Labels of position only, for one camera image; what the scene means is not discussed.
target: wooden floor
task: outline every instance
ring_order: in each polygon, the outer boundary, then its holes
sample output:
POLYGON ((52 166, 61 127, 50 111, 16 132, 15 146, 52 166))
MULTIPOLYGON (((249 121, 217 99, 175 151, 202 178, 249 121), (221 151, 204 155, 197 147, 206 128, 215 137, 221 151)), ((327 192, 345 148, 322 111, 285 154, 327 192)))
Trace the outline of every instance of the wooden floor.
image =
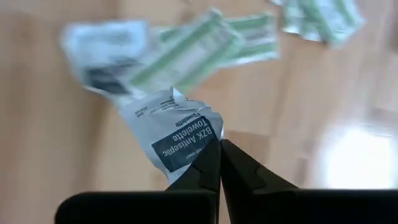
MULTIPOLYGON (((368 23, 341 49, 280 33, 280 60, 220 70, 190 95, 222 114, 227 138, 301 187, 398 183, 398 3, 358 2, 368 23)), ((85 190, 167 187, 117 111, 71 77, 58 35, 74 21, 180 24, 209 6, 279 12, 265 0, 0 0, 0 223, 52 223, 85 190)))

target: white wrapper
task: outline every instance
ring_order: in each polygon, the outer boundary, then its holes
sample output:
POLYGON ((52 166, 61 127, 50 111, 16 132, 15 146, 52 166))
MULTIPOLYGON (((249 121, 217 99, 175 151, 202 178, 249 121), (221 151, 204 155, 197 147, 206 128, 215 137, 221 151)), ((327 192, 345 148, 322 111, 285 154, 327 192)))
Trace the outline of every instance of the white wrapper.
POLYGON ((120 109, 141 148, 170 183, 177 180, 214 138, 220 140, 223 119, 201 101, 176 89, 161 90, 120 109))
POLYGON ((146 95, 132 94, 118 78, 141 66, 138 58, 152 47, 148 30, 144 21, 70 24, 63 30, 61 46, 83 87, 123 106, 133 95, 146 95))

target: green striped packet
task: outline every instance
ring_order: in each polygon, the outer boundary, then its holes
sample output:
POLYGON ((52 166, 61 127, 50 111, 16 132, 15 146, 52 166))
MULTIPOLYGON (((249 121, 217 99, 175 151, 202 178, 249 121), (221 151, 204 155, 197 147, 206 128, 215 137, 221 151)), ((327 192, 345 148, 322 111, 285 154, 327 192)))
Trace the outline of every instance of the green striped packet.
POLYGON ((315 24, 302 9, 300 0, 285 0, 283 15, 284 25, 282 30, 284 32, 299 34, 305 40, 322 40, 315 24))
POLYGON ((303 0, 301 3, 322 39, 334 46, 341 45, 365 23, 354 0, 303 0))
MULTIPOLYGON (((276 34, 276 18, 263 12, 247 17, 226 19, 226 22, 244 39, 242 48, 236 54, 220 63, 221 67, 230 67, 260 60, 279 58, 279 43, 276 34)), ((182 27, 156 28, 159 39, 165 45, 178 37, 182 27)))
POLYGON ((311 17, 308 15, 305 15, 304 21, 301 24, 300 36, 304 40, 310 40, 310 41, 316 41, 316 42, 322 41, 321 35, 318 32, 316 24, 311 19, 311 17))
POLYGON ((283 5, 284 25, 282 30, 291 34, 300 34, 305 14, 299 0, 285 0, 283 5))
POLYGON ((219 11, 212 9, 193 24, 179 31, 168 44, 122 83, 134 90, 152 93, 171 86, 183 93, 199 85, 220 62, 235 54, 242 46, 242 38, 224 22, 219 11))

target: packet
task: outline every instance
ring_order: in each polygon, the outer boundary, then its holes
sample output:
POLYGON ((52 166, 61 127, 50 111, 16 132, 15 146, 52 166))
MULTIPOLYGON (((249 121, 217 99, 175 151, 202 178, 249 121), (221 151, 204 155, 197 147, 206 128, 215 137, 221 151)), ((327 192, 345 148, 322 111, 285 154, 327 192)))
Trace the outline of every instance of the packet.
POLYGON ((304 17, 304 22, 302 23, 300 28, 300 36, 304 40, 310 40, 316 42, 322 41, 321 35, 319 34, 315 23, 309 16, 304 17))
POLYGON ((151 48, 148 30, 144 21, 71 24, 62 32, 61 46, 83 87, 123 105, 131 93, 118 76, 140 65, 138 58, 151 48))
POLYGON ((322 40, 314 22, 303 11, 300 0, 285 0, 283 31, 291 34, 299 34, 305 40, 322 40))
POLYGON ((334 46, 341 45, 365 23, 353 0, 304 0, 301 4, 322 39, 334 46))
MULTIPOLYGON (((279 57, 276 34, 276 18, 272 14, 263 12, 247 17, 226 19, 226 22, 244 39, 243 46, 236 54, 220 63, 221 67, 241 65, 279 57)), ((177 38, 186 28, 158 27, 159 39, 164 45, 177 38)))
POLYGON ((141 148, 172 184, 212 140, 221 140, 223 119, 201 101, 174 88, 157 91, 120 109, 141 148))
POLYGON ((119 80, 131 91, 152 93, 174 86, 186 93, 242 44, 242 38, 224 22, 221 13, 211 10, 182 29, 160 51, 146 55, 144 66, 119 80))

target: blue label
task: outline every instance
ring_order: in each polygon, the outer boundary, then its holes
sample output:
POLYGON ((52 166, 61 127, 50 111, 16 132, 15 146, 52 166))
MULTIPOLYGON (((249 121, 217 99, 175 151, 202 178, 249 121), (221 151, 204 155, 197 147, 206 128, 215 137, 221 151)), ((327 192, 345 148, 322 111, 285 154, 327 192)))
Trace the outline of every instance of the blue label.
POLYGON ((167 170, 173 172, 191 164, 214 138, 217 137, 210 122, 204 116, 200 116, 174 133, 153 143, 152 147, 167 170))

